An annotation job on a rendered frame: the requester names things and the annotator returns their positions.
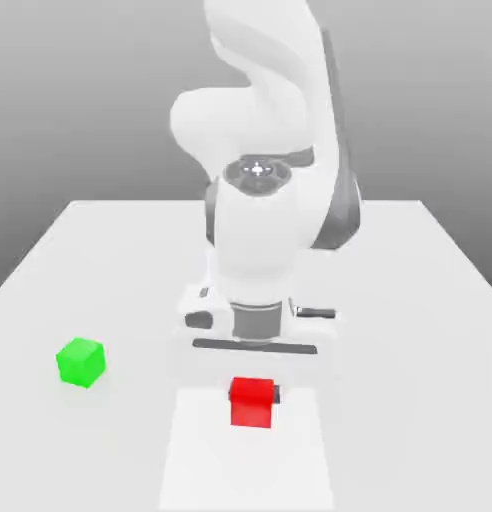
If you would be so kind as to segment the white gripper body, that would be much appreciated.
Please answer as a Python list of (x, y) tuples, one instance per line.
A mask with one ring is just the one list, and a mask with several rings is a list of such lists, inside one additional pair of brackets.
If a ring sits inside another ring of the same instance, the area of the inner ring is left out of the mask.
[(234, 377), (317, 384), (333, 374), (336, 343), (334, 332), (255, 345), (179, 329), (174, 332), (174, 377), (182, 384), (228, 384)]

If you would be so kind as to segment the small red cube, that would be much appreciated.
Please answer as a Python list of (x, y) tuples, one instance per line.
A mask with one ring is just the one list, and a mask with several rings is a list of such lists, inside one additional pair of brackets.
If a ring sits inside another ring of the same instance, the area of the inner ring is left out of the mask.
[(269, 429), (274, 395), (272, 379), (234, 377), (229, 389), (231, 424)]

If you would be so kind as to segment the small green cube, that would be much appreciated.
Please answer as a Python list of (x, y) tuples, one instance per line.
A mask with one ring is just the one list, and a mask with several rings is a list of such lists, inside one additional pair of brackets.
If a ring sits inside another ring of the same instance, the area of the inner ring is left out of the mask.
[(56, 362), (62, 382), (85, 389), (106, 370), (103, 344), (84, 338), (74, 338), (65, 345), (56, 354)]

